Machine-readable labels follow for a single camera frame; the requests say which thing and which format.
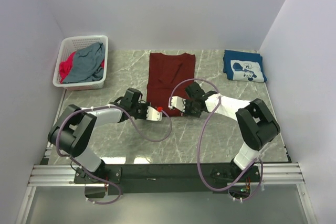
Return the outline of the dark red t shirt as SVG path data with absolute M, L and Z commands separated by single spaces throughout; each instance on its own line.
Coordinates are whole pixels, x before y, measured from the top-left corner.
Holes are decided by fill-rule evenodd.
M 186 79 L 194 78 L 195 63 L 195 55 L 188 53 L 175 56 L 150 53 L 146 101 L 153 107 L 161 107 L 170 117 L 181 116 L 181 111 L 168 108 L 169 98 L 172 92 L 176 96 L 187 97 L 185 88 L 192 82 L 176 86 Z

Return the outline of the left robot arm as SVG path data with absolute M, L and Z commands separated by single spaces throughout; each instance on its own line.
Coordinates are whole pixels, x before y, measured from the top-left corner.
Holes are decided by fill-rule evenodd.
M 91 174 L 105 179 L 108 175 L 105 162 L 88 147 L 93 129 L 109 123 L 121 123 L 129 117 L 147 119 L 151 104 L 141 98 L 141 91 L 128 88 L 124 96 L 110 103 L 112 108 L 85 111 L 71 104 L 49 131 L 48 142 L 56 146 L 56 140 L 59 140 L 60 152 L 73 157 Z

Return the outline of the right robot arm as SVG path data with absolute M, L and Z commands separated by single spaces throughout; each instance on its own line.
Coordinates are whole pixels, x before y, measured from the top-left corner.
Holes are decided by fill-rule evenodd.
M 262 99 L 246 101 L 216 91 L 205 92 L 196 82 L 187 86 L 185 91 L 188 99 L 182 100 L 184 115 L 198 118 L 202 112 L 214 111 L 238 123 L 243 144 L 230 162 L 234 178 L 280 133 L 278 122 Z

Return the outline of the folded blue t shirt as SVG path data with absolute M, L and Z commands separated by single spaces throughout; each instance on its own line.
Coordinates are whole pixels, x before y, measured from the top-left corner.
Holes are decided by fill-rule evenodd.
M 263 57 L 257 53 L 224 50 L 223 73 L 231 81 L 267 82 Z

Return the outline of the grey blue t shirt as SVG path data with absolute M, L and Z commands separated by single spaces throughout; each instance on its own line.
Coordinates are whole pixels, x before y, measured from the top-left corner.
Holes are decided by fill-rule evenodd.
M 62 83 L 96 82 L 103 78 L 106 49 L 102 42 L 96 42 L 77 50 L 72 59 L 72 67 Z

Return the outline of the black base beam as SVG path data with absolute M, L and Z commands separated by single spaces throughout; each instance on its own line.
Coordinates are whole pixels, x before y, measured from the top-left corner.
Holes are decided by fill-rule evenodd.
M 124 164 L 108 165 L 98 168 L 97 177 L 120 187 L 123 194 L 135 193 L 186 193 L 210 191 L 201 181 L 196 164 Z M 231 163 L 201 164 L 205 180 L 214 188 L 222 188 L 231 184 L 241 173 Z M 256 183 L 260 181 L 259 167 L 254 164 L 238 180 L 239 183 Z M 103 198 L 103 189 L 93 189 L 92 185 L 101 181 L 89 176 L 83 169 L 77 168 L 74 184 L 85 184 L 85 195 L 88 198 Z

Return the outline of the white plastic laundry basket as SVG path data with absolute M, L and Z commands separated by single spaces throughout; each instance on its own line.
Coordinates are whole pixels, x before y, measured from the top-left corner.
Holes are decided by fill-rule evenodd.
M 86 48 L 96 42 L 103 43 L 106 49 L 104 56 L 104 69 L 102 79 L 94 82 L 81 82 L 70 84 L 60 83 L 61 81 L 61 75 L 59 74 L 60 63 L 66 61 L 73 52 L 82 48 Z M 107 76 L 108 49 L 109 49 L 109 39 L 105 35 L 74 36 L 65 38 L 60 44 L 60 49 L 53 76 L 53 85 L 59 88 L 64 88 L 69 91 L 92 90 L 103 88 L 104 81 L 106 80 Z

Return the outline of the pink red t shirt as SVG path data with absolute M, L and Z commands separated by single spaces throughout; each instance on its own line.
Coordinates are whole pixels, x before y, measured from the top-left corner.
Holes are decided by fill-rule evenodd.
M 76 54 L 75 51 L 72 52 L 66 61 L 62 61 L 59 64 L 58 72 L 59 72 L 59 75 L 60 75 L 60 81 L 59 81 L 60 84 L 63 84 L 64 80 L 69 75 L 69 73 L 72 69 L 73 57 L 74 57 L 75 54 Z M 90 76 L 87 79 L 84 79 L 82 81 L 75 81 L 75 83 L 99 81 L 103 77 L 103 69 L 104 69 L 104 60 L 102 61 L 102 63 L 100 64 L 100 66 L 98 67 L 98 69 L 95 71 L 95 73 L 92 76 Z

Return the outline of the aluminium rail frame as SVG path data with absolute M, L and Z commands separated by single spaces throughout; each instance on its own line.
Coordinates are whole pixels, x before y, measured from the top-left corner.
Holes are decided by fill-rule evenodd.
M 79 186 L 74 183 L 75 171 L 69 165 L 35 165 L 16 223 L 25 223 L 37 187 Z M 296 185 L 308 223 L 317 223 L 312 203 L 298 163 L 265 163 L 263 185 Z

